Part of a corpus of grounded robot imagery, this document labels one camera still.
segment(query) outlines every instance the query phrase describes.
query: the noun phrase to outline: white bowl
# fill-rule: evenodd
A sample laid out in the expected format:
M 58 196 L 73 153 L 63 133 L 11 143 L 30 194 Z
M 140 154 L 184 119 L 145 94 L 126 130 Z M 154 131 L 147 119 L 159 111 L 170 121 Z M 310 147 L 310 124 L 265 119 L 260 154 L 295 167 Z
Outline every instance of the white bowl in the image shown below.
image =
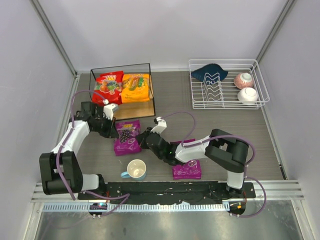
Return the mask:
M 238 92 L 238 99 L 245 105 L 254 105 L 258 100 L 258 93 L 252 87 L 245 87 Z

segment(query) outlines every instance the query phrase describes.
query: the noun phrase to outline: white mug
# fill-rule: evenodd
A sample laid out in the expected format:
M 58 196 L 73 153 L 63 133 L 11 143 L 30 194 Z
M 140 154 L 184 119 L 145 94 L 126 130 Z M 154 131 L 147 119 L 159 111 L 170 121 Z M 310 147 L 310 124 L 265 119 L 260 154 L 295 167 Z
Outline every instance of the white mug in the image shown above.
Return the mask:
M 132 178 L 136 181 L 142 181 L 147 175 L 147 166 L 144 161 L 134 159 L 129 162 L 126 171 L 121 173 L 123 179 Z

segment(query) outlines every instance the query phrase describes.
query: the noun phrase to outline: dish rack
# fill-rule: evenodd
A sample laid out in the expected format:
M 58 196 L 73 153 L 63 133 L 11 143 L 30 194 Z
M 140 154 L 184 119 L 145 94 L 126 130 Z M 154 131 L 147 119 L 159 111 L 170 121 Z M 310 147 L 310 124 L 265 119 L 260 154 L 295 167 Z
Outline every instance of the dish rack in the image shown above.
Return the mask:
M 219 73 L 206 73 L 201 82 L 191 76 L 191 73 L 207 64 L 219 64 L 228 71 L 225 79 L 220 80 Z M 189 73 L 193 109 L 259 109 L 269 100 L 269 94 L 255 59 L 190 59 Z M 249 73 L 253 79 L 253 88 L 257 91 L 257 101 L 245 105 L 238 100 L 238 89 L 234 79 L 238 74 Z

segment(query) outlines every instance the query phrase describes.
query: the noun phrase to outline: bowl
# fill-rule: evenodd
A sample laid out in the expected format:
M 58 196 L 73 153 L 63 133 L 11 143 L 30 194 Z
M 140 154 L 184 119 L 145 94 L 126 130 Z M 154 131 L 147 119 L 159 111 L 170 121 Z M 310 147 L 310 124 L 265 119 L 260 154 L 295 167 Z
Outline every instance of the bowl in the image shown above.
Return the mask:
M 238 89 L 252 88 L 254 86 L 252 76 L 246 72 L 238 74 L 234 78 L 233 83 Z
M 258 100 L 258 93 L 252 87 L 245 87 L 238 92 L 238 99 L 244 105 L 254 105 Z

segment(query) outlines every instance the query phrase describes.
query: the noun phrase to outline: metal frame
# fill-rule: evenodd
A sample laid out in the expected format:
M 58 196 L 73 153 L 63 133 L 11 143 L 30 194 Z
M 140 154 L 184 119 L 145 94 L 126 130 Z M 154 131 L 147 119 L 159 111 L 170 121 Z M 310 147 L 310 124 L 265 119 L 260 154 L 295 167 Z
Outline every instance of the metal frame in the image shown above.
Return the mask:
M 278 18 L 274 22 L 274 25 L 271 28 L 271 31 L 268 34 L 268 37 L 264 41 L 262 48 L 259 52 L 259 54 L 256 57 L 256 60 L 258 63 L 261 62 L 262 58 L 265 56 L 266 51 L 268 50 L 270 44 L 272 41 L 275 39 L 278 31 L 280 30 L 284 20 L 288 16 L 289 12 L 292 10 L 294 4 L 296 3 L 296 0 L 287 0 L 286 3 L 284 4 Z
M 57 50 L 61 54 L 63 60 L 65 61 L 66 65 L 70 69 L 71 73 L 73 76 L 77 75 L 77 71 L 75 70 L 72 62 L 70 61 L 70 58 L 68 57 L 63 45 L 61 44 L 54 28 L 52 27 L 44 9 L 42 8 L 41 4 L 39 3 L 38 0 L 30 0 L 34 10 L 38 14 L 40 20 L 42 21 L 45 29 L 47 30 L 48 34 L 50 35 L 51 39 L 53 40 Z
M 44 207 L 44 204 L 41 202 L 33 203 L 33 210 L 26 227 L 25 236 L 23 238 L 24 240 L 35 239 L 43 207 Z
M 294 213 L 298 221 L 298 224 L 300 226 L 300 230 L 303 238 L 306 240 L 317 239 L 316 234 L 313 231 L 309 218 L 307 216 L 307 211 L 306 211 L 307 209 L 304 206 L 305 201 L 292 200 L 291 202 L 292 202 Z

